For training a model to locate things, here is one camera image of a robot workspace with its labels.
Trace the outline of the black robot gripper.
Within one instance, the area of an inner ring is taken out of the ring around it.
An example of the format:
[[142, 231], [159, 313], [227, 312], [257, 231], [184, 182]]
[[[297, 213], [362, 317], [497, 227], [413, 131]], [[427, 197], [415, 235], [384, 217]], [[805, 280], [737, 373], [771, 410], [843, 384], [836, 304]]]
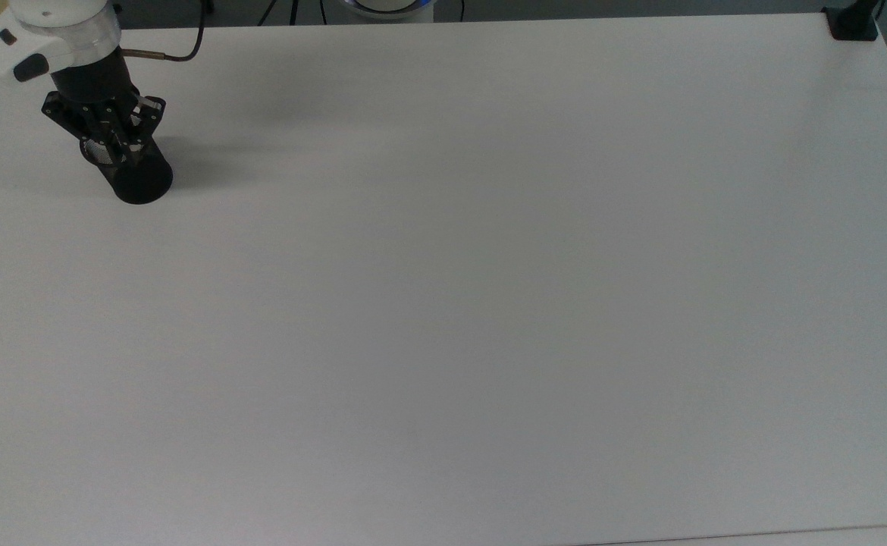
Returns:
[[[138, 165], [144, 158], [164, 158], [153, 134], [166, 101], [139, 96], [119, 46], [90, 64], [53, 72], [56, 91], [49, 91], [42, 113], [79, 142], [80, 153], [95, 166]], [[114, 128], [90, 104], [119, 104], [119, 145]]]

